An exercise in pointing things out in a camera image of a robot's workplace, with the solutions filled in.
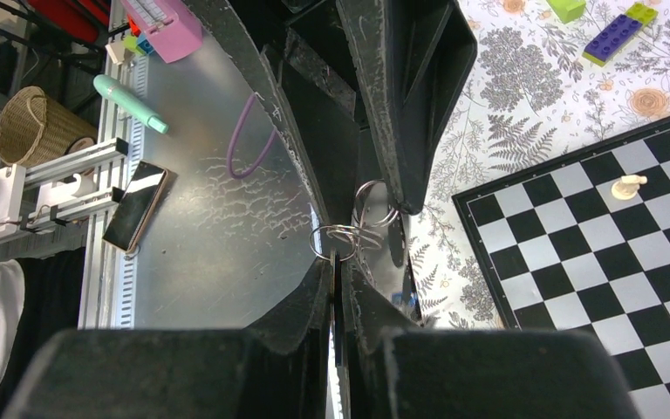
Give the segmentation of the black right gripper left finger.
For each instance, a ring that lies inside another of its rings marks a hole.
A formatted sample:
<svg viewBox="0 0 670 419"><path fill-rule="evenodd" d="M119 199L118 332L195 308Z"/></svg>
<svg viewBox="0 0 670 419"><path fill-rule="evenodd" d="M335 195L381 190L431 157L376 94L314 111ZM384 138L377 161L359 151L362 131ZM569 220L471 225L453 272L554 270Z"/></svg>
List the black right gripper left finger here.
<svg viewBox="0 0 670 419"><path fill-rule="evenodd" d="M322 418L331 266L245 328L87 330L40 349L7 418Z"/></svg>

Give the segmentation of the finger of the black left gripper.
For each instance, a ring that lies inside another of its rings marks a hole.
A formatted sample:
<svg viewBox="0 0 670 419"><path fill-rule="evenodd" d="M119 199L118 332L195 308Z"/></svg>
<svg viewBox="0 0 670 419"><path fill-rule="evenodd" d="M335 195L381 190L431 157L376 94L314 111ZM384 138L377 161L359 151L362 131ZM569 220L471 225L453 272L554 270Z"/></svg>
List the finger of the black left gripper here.
<svg viewBox="0 0 670 419"><path fill-rule="evenodd" d="M338 1L392 206L423 209L436 149L477 57L456 1Z"/></svg>
<svg viewBox="0 0 670 419"><path fill-rule="evenodd" d="M357 81L333 1L188 1L277 129L321 223L348 223Z"/></svg>

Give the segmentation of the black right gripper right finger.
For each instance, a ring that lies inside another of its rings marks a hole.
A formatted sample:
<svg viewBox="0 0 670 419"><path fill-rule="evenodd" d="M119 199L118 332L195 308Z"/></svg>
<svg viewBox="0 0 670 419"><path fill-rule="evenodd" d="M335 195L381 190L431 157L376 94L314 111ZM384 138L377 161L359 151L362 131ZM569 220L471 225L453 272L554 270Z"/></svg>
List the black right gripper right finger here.
<svg viewBox="0 0 670 419"><path fill-rule="evenodd" d="M618 364L585 332L429 329L340 267L348 418L635 418Z"/></svg>

